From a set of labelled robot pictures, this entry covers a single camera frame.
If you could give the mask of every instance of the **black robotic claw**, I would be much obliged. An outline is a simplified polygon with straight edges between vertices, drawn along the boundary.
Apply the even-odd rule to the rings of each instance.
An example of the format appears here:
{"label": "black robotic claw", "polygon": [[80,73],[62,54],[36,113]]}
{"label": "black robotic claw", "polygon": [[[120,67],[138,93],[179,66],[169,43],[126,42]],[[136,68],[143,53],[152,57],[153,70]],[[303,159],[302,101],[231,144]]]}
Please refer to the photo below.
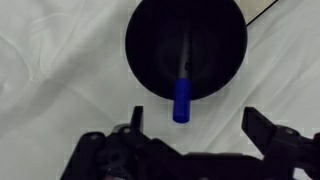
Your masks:
{"label": "black robotic claw", "polygon": [[181,155],[142,133],[143,107],[135,107],[131,123],[105,137],[81,137],[61,180],[291,180],[294,168],[319,179],[320,135],[313,140],[277,126],[254,108],[245,108],[242,129],[264,155]]}

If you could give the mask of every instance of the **white cloth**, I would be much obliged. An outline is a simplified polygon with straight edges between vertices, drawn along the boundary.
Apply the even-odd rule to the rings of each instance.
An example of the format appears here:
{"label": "white cloth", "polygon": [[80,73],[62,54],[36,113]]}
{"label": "white cloth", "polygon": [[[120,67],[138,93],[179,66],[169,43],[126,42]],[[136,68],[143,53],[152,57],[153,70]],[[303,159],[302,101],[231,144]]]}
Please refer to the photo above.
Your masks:
{"label": "white cloth", "polygon": [[137,3],[0,1],[1,179],[59,178],[82,134],[109,134],[129,122],[135,105],[144,105],[144,132],[182,153],[261,157],[241,131],[245,106],[305,136],[320,132],[320,1],[279,1],[250,25],[237,76],[193,102],[185,126],[172,122],[172,102],[139,84],[126,61]]}

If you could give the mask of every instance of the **wrinkled white sheet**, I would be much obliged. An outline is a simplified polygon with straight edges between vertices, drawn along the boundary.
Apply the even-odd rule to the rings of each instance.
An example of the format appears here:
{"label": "wrinkled white sheet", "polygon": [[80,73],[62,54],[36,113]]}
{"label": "wrinkled white sheet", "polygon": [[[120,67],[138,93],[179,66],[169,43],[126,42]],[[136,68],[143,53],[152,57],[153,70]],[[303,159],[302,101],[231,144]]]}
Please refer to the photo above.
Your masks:
{"label": "wrinkled white sheet", "polygon": [[261,157],[240,128],[245,106],[305,136],[320,132],[320,1],[281,0],[253,23],[237,76],[193,102],[186,126],[128,67],[124,37],[137,3],[0,0],[1,179],[59,178],[82,134],[109,134],[135,105],[145,107],[145,133],[183,153]]}

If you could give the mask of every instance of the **black bowl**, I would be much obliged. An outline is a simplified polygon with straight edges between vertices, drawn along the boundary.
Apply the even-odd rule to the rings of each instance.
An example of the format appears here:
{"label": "black bowl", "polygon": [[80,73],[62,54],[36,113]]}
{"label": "black bowl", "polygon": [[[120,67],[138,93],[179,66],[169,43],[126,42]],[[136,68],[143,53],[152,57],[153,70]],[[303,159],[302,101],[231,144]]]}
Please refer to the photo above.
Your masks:
{"label": "black bowl", "polygon": [[233,0],[142,1],[127,29],[127,58],[141,84],[163,98],[174,98],[186,21],[192,28],[192,100],[225,86],[245,56],[246,23]]}

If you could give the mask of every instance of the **blue cylinder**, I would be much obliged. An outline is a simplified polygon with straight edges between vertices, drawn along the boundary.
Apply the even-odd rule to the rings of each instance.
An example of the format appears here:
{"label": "blue cylinder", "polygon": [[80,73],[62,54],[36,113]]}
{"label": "blue cylinder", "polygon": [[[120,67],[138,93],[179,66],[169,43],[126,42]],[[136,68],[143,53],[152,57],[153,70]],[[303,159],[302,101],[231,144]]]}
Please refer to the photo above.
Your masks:
{"label": "blue cylinder", "polygon": [[175,83],[175,96],[173,106],[173,120],[184,124],[190,120],[190,81],[186,78],[178,79]]}

